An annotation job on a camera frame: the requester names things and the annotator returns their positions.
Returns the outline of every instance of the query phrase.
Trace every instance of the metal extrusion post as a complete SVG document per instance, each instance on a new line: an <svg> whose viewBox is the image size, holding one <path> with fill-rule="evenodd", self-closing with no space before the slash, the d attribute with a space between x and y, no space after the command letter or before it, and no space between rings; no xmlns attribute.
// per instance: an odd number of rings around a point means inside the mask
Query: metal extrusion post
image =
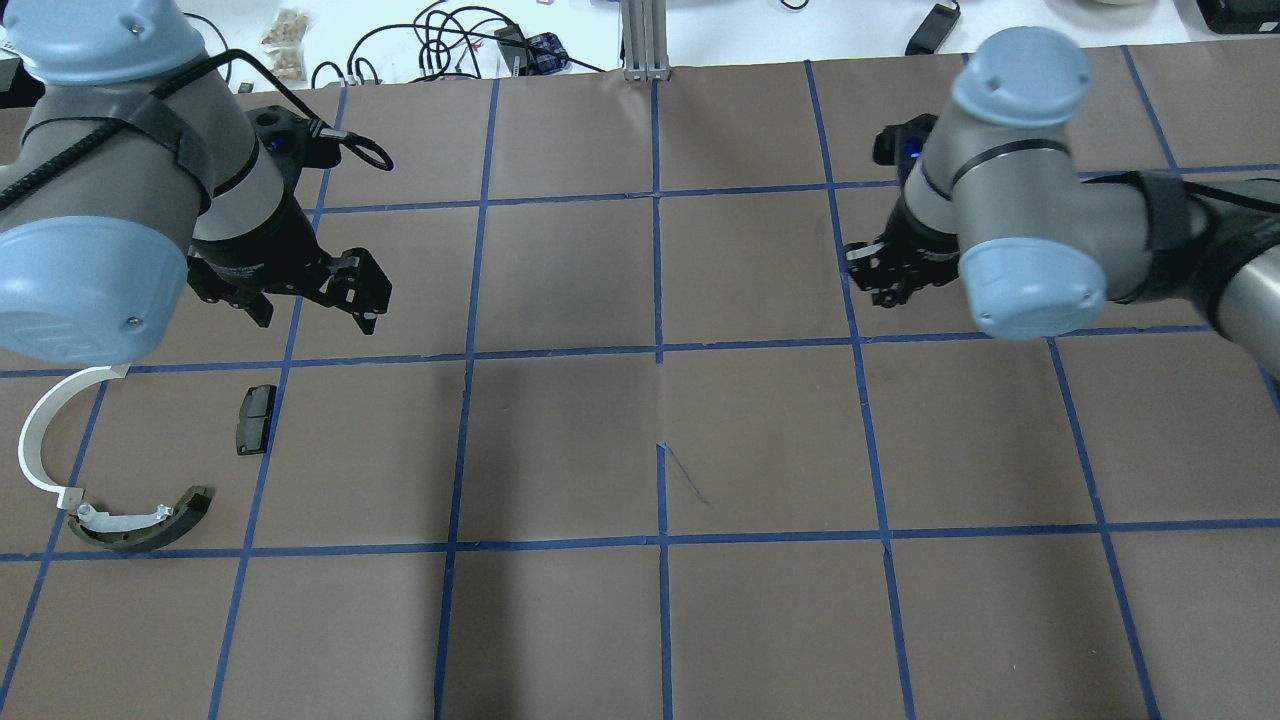
<svg viewBox="0 0 1280 720"><path fill-rule="evenodd" d="M667 0L622 0L623 76L630 81L667 79Z"/></svg>

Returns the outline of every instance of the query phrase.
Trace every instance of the curved white strip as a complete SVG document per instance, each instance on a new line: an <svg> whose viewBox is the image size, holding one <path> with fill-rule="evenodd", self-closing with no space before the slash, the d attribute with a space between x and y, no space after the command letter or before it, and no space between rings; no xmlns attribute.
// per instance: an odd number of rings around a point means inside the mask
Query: curved white strip
<svg viewBox="0 0 1280 720"><path fill-rule="evenodd" d="M123 378L129 372L129 365L113 365L101 368L86 368L70 377L64 378L45 393L36 406L27 415L27 421L22 424L22 434L18 436L18 465L22 474L31 484L45 492L58 495L58 507L70 510L84 498L83 488L64 487L55 483L45 470L45 461L41 448L45 442L45 432L49 424L58 415L58 411L67 405L72 397L81 391L93 387L97 383Z"/></svg>

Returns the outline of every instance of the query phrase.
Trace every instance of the plastic bag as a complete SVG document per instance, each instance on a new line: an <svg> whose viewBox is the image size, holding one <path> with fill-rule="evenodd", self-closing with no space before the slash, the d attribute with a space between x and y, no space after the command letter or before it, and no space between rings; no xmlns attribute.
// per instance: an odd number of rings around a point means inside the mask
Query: plastic bag
<svg viewBox="0 0 1280 720"><path fill-rule="evenodd" d="M262 47L271 58L271 72L280 79L307 79L302 59L302 36L311 26L311 14L292 8L282 8L275 22L262 35Z"/></svg>

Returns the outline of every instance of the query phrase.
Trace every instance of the white table surface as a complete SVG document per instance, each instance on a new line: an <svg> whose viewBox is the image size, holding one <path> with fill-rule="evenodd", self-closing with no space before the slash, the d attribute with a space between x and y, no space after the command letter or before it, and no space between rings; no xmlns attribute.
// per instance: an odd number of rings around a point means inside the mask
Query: white table surface
<svg viewBox="0 0 1280 720"><path fill-rule="evenodd" d="M557 33L567 51L602 68L617 68L621 23L617 4L608 0L472 0L511 15L526 35ZM1142 0L1137 5L1106 5L1098 0L961 0L963 17L942 46L943 53L972 53L992 33L1014 26L1037 24L1059 29L1082 46L1149 45L1221 40L1208 31L1196 0ZM233 46L262 55L264 29L280 0L178 0L187 12L210 18ZM380 24L411 22L428 0L284 0L289 8L314 15L303 40L307 70L321 60L346 65L352 45ZM443 8L471 4L449 0ZM719 65L874 58L901 55L911 32L934 0L810 0L788 12L777 0L668 0L671 63ZM490 32L494 27L488 26ZM212 33L210 49L220 50ZM412 31L385 32L362 47L388 82L419 76L417 41ZM493 42L480 53L485 77L504 74ZM233 87L253 79L266 83L238 63ZM335 76L325 72L321 85ZM303 87L306 83L291 83Z"/></svg>

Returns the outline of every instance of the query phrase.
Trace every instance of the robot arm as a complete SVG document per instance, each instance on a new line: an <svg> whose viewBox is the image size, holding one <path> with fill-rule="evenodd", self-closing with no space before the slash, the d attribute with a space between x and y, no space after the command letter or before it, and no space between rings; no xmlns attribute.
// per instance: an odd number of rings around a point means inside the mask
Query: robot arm
<svg viewBox="0 0 1280 720"><path fill-rule="evenodd" d="M257 61L210 59L173 0L14 0L5 27L47 92L0 169L0 346L131 363L159 345L184 281L262 327L264 293L283 293L372 333L390 282L362 249L321 250L293 190L342 145L389 170L376 145L301 102L306 118L243 113L216 68Z"/></svg>
<svg viewBox="0 0 1280 720"><path fill-rule="evenodd" d="M1065 127L1089 79L1056 32L992 36L941 118L877 140L902 196L876 243L846 247L850 275L886 307L959 275L978 328L1011 340L1079 329L1107 300L1183 297L1280 372L1280 182L1082 183Z"/></svg>

